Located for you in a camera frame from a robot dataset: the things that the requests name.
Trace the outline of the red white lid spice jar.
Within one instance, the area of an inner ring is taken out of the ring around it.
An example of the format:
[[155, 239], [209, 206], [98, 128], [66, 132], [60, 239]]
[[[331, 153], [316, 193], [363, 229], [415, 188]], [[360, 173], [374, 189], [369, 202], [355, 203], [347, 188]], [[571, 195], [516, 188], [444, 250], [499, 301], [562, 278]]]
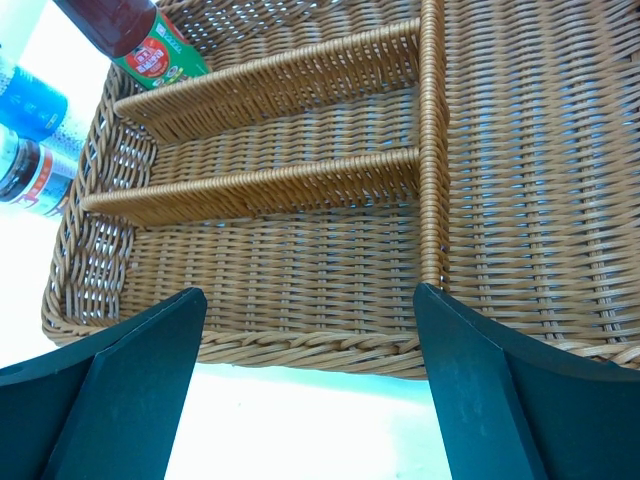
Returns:
[[1, 126], [1, 203], [45, 218], [63, 216], [77, 161]]

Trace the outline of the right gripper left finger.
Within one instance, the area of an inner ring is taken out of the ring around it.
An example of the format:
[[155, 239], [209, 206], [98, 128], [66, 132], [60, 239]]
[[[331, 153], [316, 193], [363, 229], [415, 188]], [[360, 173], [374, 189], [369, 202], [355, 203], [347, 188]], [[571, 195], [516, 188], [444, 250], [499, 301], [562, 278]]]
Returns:
[[2, 478], [163, 478], [206, 308], [204, 293], [188, 288], [2, 368]]

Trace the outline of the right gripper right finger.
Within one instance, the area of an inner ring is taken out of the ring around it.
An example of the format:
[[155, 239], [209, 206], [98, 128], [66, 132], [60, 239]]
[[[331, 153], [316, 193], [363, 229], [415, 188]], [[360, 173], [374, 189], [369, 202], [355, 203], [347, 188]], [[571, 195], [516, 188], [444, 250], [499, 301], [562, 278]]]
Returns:
[[413, 305], [453, 478], [638, 478], [638, 371], [547, 345], [427, 283]]

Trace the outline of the silver lid blue label jar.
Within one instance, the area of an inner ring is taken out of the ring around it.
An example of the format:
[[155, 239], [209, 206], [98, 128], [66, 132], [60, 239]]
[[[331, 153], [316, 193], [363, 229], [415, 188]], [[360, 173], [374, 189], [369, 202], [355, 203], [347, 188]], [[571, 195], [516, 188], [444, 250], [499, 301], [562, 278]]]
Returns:
[[1, 123], [77, 162], [88, 122], [65, 94], [1, 55]]

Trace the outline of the red sauce bottle green label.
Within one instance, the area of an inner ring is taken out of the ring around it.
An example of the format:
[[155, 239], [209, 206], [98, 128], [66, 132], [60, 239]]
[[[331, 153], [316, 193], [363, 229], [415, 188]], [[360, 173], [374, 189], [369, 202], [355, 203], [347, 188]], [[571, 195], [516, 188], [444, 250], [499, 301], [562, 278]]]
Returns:
[[148, 0], [68, 0], [56, 5], [102, 54], [147, 90], [210, 72], [204, 58]]

